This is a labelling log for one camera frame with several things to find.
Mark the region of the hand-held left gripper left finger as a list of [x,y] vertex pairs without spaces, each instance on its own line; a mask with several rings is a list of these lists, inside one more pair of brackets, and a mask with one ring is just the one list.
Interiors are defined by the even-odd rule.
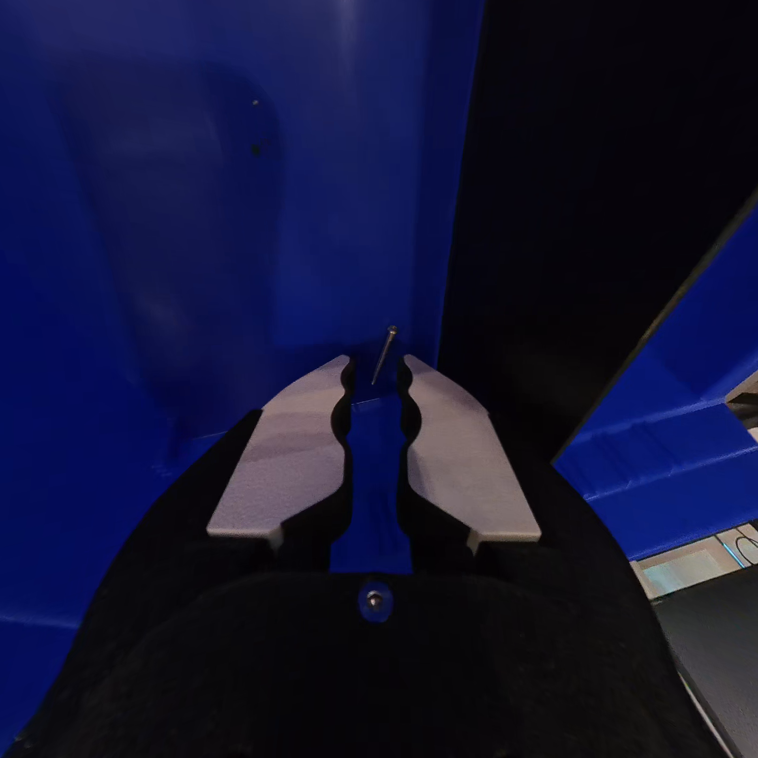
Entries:
[[268,401],[206,526],[257,540],[282,569],[327,572],[353,516],[355,362],[321,365]]

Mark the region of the silver metal bolt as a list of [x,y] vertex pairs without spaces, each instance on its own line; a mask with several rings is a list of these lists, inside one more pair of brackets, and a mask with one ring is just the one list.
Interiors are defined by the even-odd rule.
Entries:
[[384,366],[384,364],[385,364],[385,362],[387,360],[387,356],[388,356],[388,354],[390,352],[390,347],[392,346],[393,341],[394,341],[394,339],[395,339],[395,337],[396,337],[397,334],[398,334],[398,327],[396,327],[395,325],[391,325],[391,326],[387,327],[387,332],[386,332],[386,337],[385,337],[385,340],[384,340],[384,344],[383,344],[383,346],[381,348],[380,354],[378,355],[376,364],[374,366],[374,371],[373,371],[373,374],[372,374],[372,377],[371,377],[371,385],[372,386],[375,386],[376,383],[377,383],[377,381],[378,381],[378,378],[379,378],[379,376],[381,374],[381,370],[382,370],[382,368],[383,368],[383,366]]

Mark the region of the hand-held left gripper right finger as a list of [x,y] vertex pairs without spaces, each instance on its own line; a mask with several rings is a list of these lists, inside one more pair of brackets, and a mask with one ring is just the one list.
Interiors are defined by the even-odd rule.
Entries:
[[473,572],[485,546],[538,544],[540,526],[485,407],[411,354],[396,386],[396,516],[413,571]]

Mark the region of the blue plastic bin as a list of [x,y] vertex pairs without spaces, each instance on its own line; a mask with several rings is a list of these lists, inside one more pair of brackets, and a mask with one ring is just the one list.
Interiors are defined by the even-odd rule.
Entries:
[[[413,571],[406,354],[538,544]],[[338,355],[329,570],[210,537]],[[723,755],[628,560],[755,370],[756,2],[2,2],[2,756]]]

